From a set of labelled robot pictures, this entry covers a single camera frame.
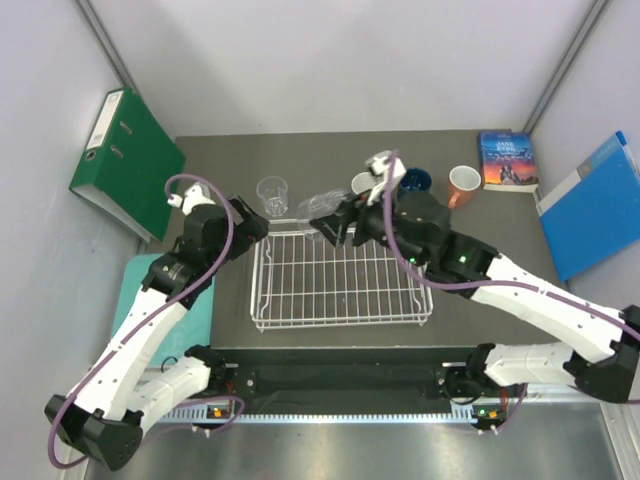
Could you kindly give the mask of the dark blue mug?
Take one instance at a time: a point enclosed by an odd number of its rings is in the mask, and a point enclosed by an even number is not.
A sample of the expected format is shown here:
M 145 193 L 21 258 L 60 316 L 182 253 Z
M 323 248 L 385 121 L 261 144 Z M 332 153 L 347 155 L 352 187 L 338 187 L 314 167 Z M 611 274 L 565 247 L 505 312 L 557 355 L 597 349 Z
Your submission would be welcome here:
M 406 170 L 406 173 L 398 186 L 398 196 L 401 197 L 412 192 L 428 192 L 432 186 L 431 175 L 417 167 Z

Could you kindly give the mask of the orange patterned mug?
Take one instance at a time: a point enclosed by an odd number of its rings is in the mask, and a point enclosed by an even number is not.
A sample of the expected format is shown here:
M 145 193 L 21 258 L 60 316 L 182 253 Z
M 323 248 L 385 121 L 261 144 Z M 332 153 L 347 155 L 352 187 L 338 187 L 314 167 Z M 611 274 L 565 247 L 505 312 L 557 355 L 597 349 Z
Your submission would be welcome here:
M 455 209 L 465 205 L 481 183 L 482 177 L 476 169 L 466 165 L 454 167 L 449 172 L 448 207 Z

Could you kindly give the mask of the light blue mug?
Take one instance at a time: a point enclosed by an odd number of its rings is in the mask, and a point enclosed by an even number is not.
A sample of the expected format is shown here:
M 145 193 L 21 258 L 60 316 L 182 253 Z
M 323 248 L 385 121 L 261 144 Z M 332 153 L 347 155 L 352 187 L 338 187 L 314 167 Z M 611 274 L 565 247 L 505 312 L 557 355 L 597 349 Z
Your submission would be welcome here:
M 376 179 L 368 172 L 360 172 L 351 180 L 351 190 L 359 195 L 371 190 L 376 185 Z

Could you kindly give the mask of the clear glass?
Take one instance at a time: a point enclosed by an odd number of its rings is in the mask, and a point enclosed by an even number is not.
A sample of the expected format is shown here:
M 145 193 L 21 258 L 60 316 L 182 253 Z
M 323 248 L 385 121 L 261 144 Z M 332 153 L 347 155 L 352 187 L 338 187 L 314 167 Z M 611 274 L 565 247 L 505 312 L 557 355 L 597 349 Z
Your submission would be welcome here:
M 283 178 L 265 177 L 257 184 L 256 194 L 269 216 L 281 217 L 288 211 L 288 184 Z
M 332 214 L 348 195 L 349 192 L 346 189 L 338 188 L 315 195 L 299 204 L 296 219 L 300 231 L 307 240 L 321 241 L 324 239 L 322 234 L 311 226 L 310 221 Z

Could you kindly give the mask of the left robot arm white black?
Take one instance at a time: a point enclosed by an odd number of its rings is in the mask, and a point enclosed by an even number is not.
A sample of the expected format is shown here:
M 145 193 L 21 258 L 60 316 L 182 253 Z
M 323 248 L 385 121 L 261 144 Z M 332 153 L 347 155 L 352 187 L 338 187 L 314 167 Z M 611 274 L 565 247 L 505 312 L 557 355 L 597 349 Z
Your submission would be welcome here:
M 151 263 L 99 360 L 68 394 L 52 396 L 44 408 L 50 444 L 61 440 L 111 471 L 124 467 L 147 432 L 176 406 L 199 393 L 216 396 L 226 387 L 221 360 L 199 345 L 146 384 L 138 381 L 216 271 L 269 233 L 268 221 L 240 197 L 216 204 L 197 195 L 182 210 L 182 235 Z

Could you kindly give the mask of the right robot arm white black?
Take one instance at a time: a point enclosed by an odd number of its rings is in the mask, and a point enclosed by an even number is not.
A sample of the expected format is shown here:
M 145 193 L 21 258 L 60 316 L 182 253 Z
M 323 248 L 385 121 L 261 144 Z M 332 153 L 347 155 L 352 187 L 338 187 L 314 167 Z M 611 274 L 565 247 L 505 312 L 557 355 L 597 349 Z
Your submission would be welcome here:
M 430 287 L 489 305 L 554 337 L 549 344 L 478 345 L 465 365 L 469 388 L 487 396 L 516 384 L 560 384 L 609 403 L 632 403 L 639 365 L 639 308 L 603 307 L 519 267 L 506 255 L 450 227 L 450 211 L 429 193 L 386 207 L 349 194 L 311 214 L 333 246 L 350 226 L 353 245 L 370 240 L 402 258 Z

